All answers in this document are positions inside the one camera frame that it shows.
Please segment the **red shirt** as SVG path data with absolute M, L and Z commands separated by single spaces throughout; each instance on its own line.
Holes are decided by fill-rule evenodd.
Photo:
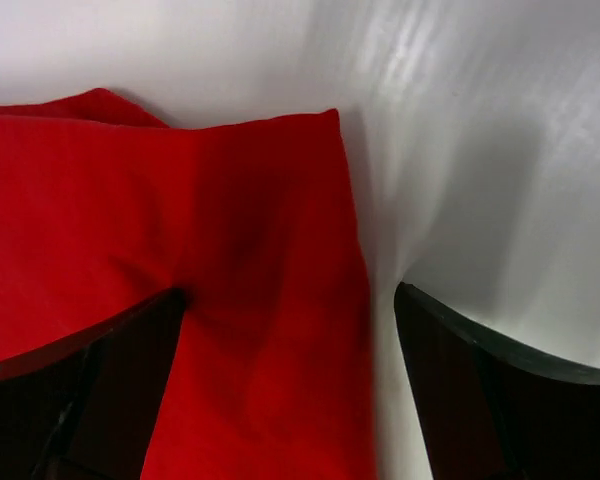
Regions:
M 370 291 L 336 110 L 201 130 L 0 106 L 0 361 L 189 297 L 146 479 L 372 479 Z

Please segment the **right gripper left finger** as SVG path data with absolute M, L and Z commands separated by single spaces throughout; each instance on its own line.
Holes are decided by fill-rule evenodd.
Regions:
M 138 479 L 186 297 L 165 290 L 0 362 L 0 479 Z

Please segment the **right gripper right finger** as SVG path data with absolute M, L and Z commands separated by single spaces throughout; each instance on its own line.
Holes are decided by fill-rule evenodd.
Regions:
M 413 285 L 400 347 L 436 479 L 600 479 L 600 369 L 469 320 Z

